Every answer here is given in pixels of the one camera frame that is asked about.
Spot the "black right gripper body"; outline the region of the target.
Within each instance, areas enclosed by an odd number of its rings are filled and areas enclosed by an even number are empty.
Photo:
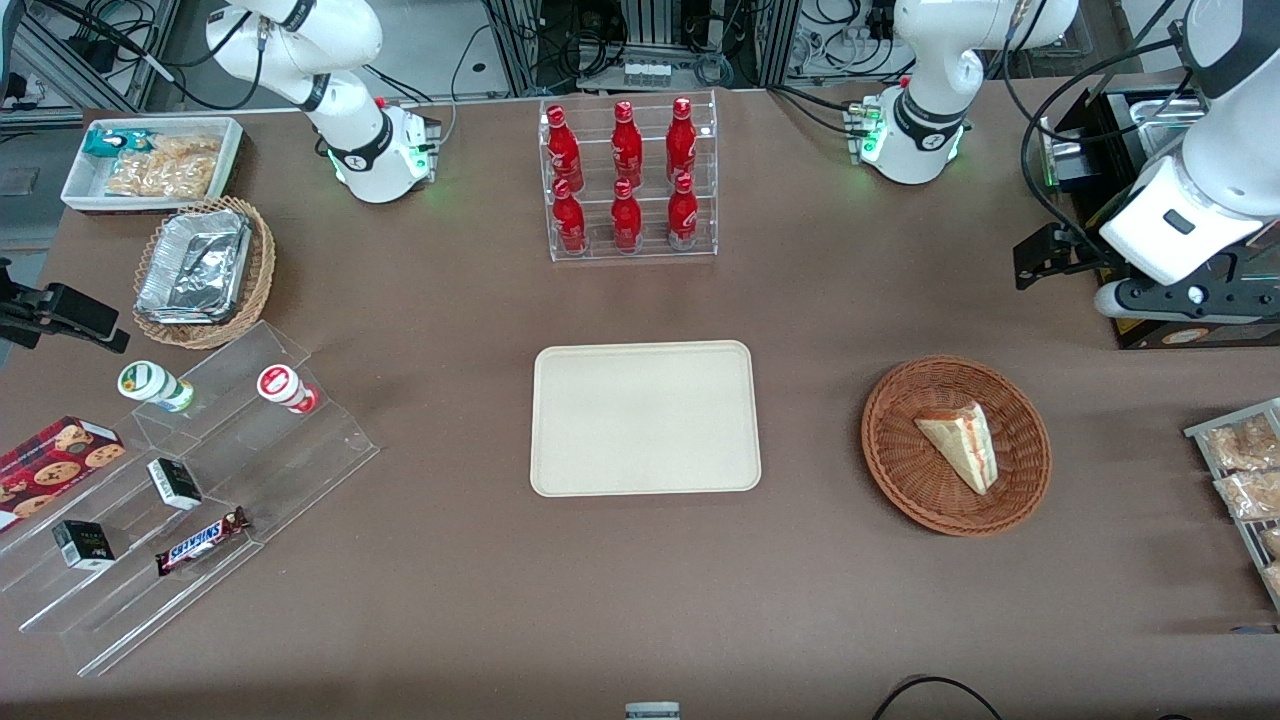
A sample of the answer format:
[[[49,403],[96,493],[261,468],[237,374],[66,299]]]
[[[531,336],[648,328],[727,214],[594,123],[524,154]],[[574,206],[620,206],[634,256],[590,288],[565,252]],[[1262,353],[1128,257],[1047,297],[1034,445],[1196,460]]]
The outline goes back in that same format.
[[[1,260],[1,336],[10,343],[36,348],[40,340],[50,334],[41,307],[51,292],[14,282],[8,270],[10,265],[10,260]]]

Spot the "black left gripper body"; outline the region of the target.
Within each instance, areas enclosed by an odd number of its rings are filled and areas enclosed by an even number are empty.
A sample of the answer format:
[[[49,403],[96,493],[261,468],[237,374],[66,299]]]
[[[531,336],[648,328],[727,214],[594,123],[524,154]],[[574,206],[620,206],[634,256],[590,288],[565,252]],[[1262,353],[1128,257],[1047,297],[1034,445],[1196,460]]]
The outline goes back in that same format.
[[[1056,273],[1075,275],[1085,272],[1100,272],[1110,269],[1114,265],[1112,260],[1110,251],[1092,243],[1059,243]]]

